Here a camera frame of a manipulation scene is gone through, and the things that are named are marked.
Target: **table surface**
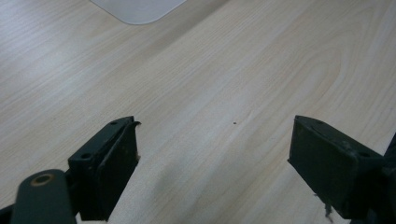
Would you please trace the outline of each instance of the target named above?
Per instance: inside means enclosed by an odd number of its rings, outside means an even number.
[[[287,163],[293,118],[384,153],[396,1],[189,0],[138,26],[88,0],[4,1],[0,74],[2,207],[134,115],[141,161],[109,223],[331,223]]]

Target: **light wood grain surface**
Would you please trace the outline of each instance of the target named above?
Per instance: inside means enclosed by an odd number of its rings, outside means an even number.
[[[395,106],[396,1],[189,0],[141,26],[88,0],[0,6],[2,207],[134,115],[109,223],[330,223],[287,163],[294,116],[383,153]]]

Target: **wooden table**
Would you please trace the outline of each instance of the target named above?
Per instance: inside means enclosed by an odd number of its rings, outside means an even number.
[[[396,2],[189,0],[133,26],[88,0],[4,1],[0,74],[1,207],[134,115],[141,161],[110,223],[330,223],[287,163],[293,118],[385,151]]]

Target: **black mechanical part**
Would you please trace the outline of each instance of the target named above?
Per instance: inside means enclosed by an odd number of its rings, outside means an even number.
[[[396,223],[392,157],[379,155],[320,120],[296,116],[289,162],[341,217],[356,224]]]
[[[68,160],[70,169],[26,178],[15,204],[0,210],[0,223],[76,223],[108,220],[138,164],[134,117],[108,123]]]

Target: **screw hole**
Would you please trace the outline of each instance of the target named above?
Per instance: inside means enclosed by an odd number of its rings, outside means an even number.
[[[91,156],[92,156],[91,153],[84,153],[84,154],[81,155],[81,158],[86,160],[86,159],[89,159]]]
[[[32,180],[30,185],[33,187],[40,187],[48,184],[51,180],[53,179],[52,174],[44,174],[36,177],[35,179]]]
[[[361,155],[362,157],[370,157],[370,154],[368,154],[367,152],[360,152],[359,155]]]

